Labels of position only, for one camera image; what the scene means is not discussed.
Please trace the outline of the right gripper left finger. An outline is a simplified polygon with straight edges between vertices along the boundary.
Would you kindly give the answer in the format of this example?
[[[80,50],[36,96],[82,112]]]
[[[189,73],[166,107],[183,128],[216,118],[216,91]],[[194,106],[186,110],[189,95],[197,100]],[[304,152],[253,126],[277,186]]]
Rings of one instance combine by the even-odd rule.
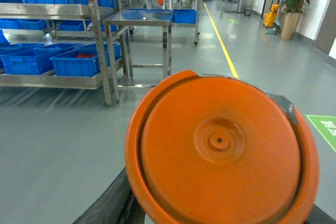
[[[145,223],[124,168],[103,194],[74,223]]]

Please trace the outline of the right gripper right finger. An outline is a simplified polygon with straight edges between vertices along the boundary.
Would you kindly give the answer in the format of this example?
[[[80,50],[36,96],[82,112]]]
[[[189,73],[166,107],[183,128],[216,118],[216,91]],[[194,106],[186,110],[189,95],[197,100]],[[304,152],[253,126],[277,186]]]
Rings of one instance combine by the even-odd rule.
[[[329,216],[317,205],[313,205],[313,208],[305,221],[305,224],[336,224],[336,220]]]

